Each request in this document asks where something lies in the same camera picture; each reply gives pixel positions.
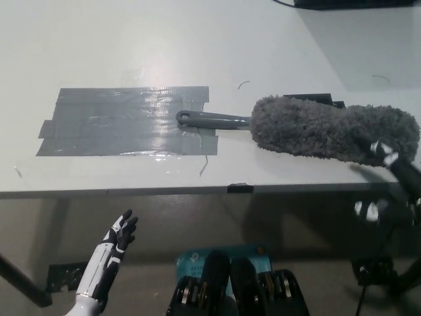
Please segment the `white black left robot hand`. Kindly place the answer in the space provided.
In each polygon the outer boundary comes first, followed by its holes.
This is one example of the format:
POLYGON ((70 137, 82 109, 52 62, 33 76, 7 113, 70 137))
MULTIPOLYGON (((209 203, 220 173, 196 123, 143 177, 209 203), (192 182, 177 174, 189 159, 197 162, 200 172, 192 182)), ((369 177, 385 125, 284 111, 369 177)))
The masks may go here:
POLYGON ((115 280, 126 250, 134 239, 137 217, 127 210, 109 228, 95 248, 76 291, 98 302, 104 301, 115 280))

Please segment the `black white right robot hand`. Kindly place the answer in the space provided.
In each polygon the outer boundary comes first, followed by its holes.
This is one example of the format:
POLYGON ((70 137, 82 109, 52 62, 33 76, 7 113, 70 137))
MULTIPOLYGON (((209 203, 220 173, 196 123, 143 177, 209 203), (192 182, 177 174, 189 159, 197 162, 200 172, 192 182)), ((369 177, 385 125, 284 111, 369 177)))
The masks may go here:
POLYGON ((419 225, 420 170, 398 151, 379 140, 371 142, 366 138, 357 138, 356 141, 363 151, 375 157, 391 172, 407 193, 405 201, 392 194, 378 201, 358 201, 355 203, 356 215, 369 223, 419 225))

